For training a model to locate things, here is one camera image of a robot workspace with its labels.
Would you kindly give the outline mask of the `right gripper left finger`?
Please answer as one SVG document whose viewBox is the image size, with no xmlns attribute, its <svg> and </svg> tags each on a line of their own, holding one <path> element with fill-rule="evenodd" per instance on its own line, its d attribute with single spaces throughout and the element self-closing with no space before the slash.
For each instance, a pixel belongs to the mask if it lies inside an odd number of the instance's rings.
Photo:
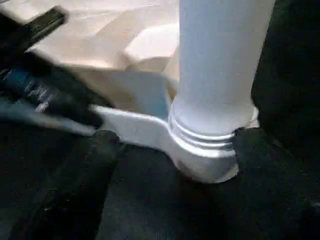
<svg viewBox="0 0 320 240">
<path fill-rule="evenodd" d="M 10 239 L 95 239 L 122 148 L 107 130 L 78 139 L 12 227 Z"/>
</svg>

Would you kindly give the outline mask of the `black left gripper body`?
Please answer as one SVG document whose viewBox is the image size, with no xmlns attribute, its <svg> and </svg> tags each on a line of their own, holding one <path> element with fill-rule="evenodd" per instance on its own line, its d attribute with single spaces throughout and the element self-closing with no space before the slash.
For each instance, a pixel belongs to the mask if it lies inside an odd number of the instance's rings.
<svg viewBox="0 0 320 240">
<path fill-rule="evenodd" d="M 23 99 L 40 108 L 65 108 L 68 95 L 47 83 L 40 72 L 50 67 L 29 50 L 67 21 L 67 13 L 53 7 L 22 23 L 0 12 L 0 96 Z"/>
</svg>

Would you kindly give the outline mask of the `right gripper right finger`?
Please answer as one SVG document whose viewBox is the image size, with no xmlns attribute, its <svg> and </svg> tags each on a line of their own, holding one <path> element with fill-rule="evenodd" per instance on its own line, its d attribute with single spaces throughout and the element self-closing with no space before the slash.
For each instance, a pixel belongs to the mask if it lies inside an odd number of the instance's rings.
<svg viewBox="0 0 320 240">
<path fill-rule="evenodd" d="M 239 130 L 236 225 L 248 240 L 320 237 L 320 159 L 295 156 L 254 128 Z"/>
</svg>

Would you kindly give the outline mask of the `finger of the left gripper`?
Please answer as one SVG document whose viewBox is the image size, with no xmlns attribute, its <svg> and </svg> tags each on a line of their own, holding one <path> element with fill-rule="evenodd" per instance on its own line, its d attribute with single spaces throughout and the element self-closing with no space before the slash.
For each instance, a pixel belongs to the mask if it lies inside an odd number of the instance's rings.
<svg viewBox="0 0 320 240">
<path fill-rule="evenodd" d="M 42 102 L 43 111 L 50 115 L 71 119 L 98 129 L 103 120 L 91 105 L 113 108 L 105 97 L 88 88 L 68 69 L 41 61 L 35 65 L 35 76 L 47 87 L 50 97 Z"/>
</svg>

